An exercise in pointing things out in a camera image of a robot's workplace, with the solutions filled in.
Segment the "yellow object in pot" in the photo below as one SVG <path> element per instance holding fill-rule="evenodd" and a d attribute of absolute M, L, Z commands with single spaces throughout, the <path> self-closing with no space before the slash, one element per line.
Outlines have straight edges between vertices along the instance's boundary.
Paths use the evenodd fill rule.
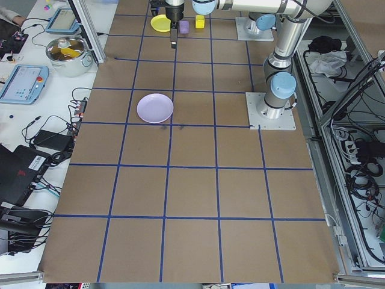
<path fill-rule="evenodd" d="M 80 52 L 73 50 L 71 48 L 60 48 L 60 52 L 65 56 L 70 56 L 72 58 L 76 58 L 80 55 Z"/>

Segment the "white cloth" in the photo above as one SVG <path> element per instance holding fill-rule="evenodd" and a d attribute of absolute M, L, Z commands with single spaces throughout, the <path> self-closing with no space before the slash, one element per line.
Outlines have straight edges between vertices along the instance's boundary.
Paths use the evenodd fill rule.
<path fill-rule="evenodd" d="M 310 66 L 312 73 L 320 73 L 326 77 L 338 76 L 341 73 L 340 68 L 347 62 L 347 53 L 345 51 L 333 51 L 321 54 Z"/>
<path fill-rule="evenodd" d="M 20 15 L 12 10 L 8 10 L 3 6 L 0 6 L 0 19 L 15 25 L 15 23 L 12 22 L 12 19 L 15 18 L 16 16 L 20 16 Z"/>

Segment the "person's hand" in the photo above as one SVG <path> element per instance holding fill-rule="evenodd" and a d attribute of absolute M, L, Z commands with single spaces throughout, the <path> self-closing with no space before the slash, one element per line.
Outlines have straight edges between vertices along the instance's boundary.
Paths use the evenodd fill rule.
<path fill-rule="evenodd" d="M 12 22 L 18 24 L 20 27 L 23 25 L 23 22 L 25 21 L 25 17 L 22 17 L 22 16 L 15 16 L 13 19 L 12 19 Z"/>

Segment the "metal base plate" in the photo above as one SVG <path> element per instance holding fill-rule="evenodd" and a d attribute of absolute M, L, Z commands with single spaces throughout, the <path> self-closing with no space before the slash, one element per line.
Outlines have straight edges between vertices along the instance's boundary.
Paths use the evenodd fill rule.
<path fill-rule="evenodd" d="M 252 35 L 246 32 L 244 26 L 248 18 L 235 17 L 236 32 L 238 33 L 238 40 L 250 41 L 274 41 L 273 32 L 271 29 L 262 31 L 260 34 Z"/>
<path fill-rule="evenodd" d="M 261 129 L 268 131 L 295 131 L 295 122 L 293 112 L 291 110 L 285 110 L 278 119 L 267 119 L 261 116 L 257 112 L 257 103 L 265 97 L 264 92 L 247 92 L 247 113 L 250 129 Z"/>

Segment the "purple block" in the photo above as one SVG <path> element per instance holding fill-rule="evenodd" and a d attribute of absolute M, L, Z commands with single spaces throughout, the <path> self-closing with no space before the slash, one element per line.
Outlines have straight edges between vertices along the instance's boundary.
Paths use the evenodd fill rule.
<path fill-rule="evenodd" d="M 185 21 L 185 20 L 179 21 L 179 33 L 188 34 L 188 32 L 189 32 L 188 21 Z"/>

